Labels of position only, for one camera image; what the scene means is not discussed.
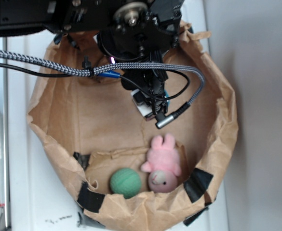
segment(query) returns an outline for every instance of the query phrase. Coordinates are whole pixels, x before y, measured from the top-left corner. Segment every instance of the white surface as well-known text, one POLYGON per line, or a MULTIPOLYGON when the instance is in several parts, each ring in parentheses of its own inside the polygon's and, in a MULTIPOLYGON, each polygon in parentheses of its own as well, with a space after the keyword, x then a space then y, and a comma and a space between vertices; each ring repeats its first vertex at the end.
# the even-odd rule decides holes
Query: white surface
MULTIPOLYGON (((195 18, 195 31, 205 30, 202 1, 187 0, 185 4, 186 12, 191 13, 185 17, 195 18)), ((8 50, 43 57, 45 48, 53 37, 54 35, 44 31, 27 37, 9 38, 8 50)), ((27 105, 36 78, 12 70, 9 70, 8 76, 13 231, 100 230, 77 226, 78 206, 56 176, 39 139, 26 124, 27 105)), ((171 230, 227 231, 224 186, 222 185, 216 202, 192 225, 186 227, 181 223, 171 230)))
POLYGON ((282 230, 282 1, 205 0, 211 55, 237 93, 230 231, 282 230))

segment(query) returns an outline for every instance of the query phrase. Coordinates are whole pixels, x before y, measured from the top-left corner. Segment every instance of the gray wall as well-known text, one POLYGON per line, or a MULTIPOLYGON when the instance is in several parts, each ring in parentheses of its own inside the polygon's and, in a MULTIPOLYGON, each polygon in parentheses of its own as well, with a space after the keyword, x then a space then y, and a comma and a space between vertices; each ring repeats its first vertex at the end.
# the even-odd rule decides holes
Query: gray wall
POLYGON ((282 230, 282 0, 204 3, 211 55, 237 93, 229 230, 282 230))

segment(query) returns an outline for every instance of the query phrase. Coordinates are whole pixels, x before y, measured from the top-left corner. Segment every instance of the plush toy face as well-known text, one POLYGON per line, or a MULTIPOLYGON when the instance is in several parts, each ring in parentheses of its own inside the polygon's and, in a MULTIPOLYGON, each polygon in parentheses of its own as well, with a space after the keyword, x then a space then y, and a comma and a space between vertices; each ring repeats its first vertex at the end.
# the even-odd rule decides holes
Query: plush toy face
POLYGON ((155 193, 168 193, 177 187, 177 178, 171 171, 156 170, 149 175, 148 185, 155 193))

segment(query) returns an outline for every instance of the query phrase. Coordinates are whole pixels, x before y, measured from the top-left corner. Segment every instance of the bunny ear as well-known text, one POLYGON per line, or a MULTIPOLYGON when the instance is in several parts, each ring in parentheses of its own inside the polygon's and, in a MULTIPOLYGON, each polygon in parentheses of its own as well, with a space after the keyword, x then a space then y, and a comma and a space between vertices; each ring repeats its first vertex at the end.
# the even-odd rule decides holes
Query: bunny ear
POLYGON ((162 143, 163 143, 163 137, 162 136, 155 136, 151 140, 151 148, 152 149, 161 148, 162 147, 162 143))
POLYGON ((175 147, 175 137, 171 133, 165 134, 163 146, 169 149, 173 149, 175 147))

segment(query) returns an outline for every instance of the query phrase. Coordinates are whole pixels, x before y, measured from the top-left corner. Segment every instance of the robotic arm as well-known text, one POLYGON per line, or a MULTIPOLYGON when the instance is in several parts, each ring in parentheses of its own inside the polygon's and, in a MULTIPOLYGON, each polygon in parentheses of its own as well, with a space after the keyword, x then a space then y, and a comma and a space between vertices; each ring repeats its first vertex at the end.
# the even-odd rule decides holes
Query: robotic arm
MULTIPOLYGON (((62 35, 98 30, 100 50, 115 63, 162 63, 178 45, 180 8, 184 0, 3 0, 0 1, 0 36, 27 35, 48 29, 62 35)), ((124 70, 122 85, 133 91, 146 118, 162 128, 174 118, 168 109, 165 70, 124 70)))

